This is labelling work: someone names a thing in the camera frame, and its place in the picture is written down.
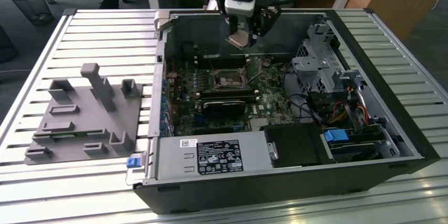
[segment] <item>barcode sticker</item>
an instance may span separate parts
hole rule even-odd
[[[180,148],[183,147],[196,147],[197,139],[181,139]]]

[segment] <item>black plastic bin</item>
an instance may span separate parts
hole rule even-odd
[[[0,26],[0,63],[7,62],[13,56],[16,56],[16,54],[17,50]]]
[[[12,0],[27,19],[36,26],[51,23],[55,19],[45,0]]]

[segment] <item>warning label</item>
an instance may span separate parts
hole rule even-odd
[[[196,143],[196,149],[200,175],[244,171],[237,140]]]

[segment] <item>green circuit board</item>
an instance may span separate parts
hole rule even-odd
[[[247,104],[243,116],[207,120],[197,112],[200,100],[195,94],[216,88],[216,72],[220,70],[197,70],[185,64],[177,72],[177,83],[172,81],[175,135],[187,136],[197,130],[221,128],[232,128],[233,132],[252,131],[249,120],[259,118],[265,118],[269,124],[292,123],[295,117],[280,85],[283,65],[268,64],[264,57],[253,57],[244,68],[244,83],[247,89],[259,90],[259,100]],[[235,73],[239,69],[223,71]]]

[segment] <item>slotted metal surface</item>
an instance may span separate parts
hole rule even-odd
[[[108,76],[111,84],[127,78],[144,84],[137,148],[147,147],[156,56],[153,11],[79,10],[75,16],[63,17],[25,83],[29,88],[21,91],[0,127],[0,132],[4,131],[0,146],[0,223],[443,221],[448,215],[445,92],[412,55],[393,41],[380,21],[373,21],[375,16],[363,10],[341,10],[339,14],[433,144],[441,161],[415,174],[395,177],[368,192],[168,216],[153,214],[125,184],[125,158],[24,165],[24,151],[51,98],[47,92],[51,79],[68,77],[72,85],[87,86],[88,82],[79,75],[84,62],[100,64],[100,74]],[[341,53],[353,68],[349,54],[345,50]]]

